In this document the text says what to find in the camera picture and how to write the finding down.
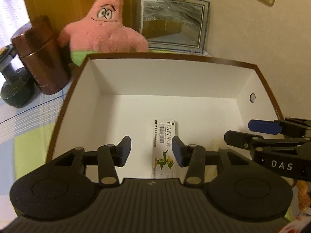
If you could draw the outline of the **person's right hand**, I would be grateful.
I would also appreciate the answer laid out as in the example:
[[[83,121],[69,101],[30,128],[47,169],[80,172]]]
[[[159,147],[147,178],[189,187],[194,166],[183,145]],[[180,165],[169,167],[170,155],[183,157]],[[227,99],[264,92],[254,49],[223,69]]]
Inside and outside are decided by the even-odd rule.
[[[297,188],[299,210],[310,216],[310,182],[294,180],[294,187]]]

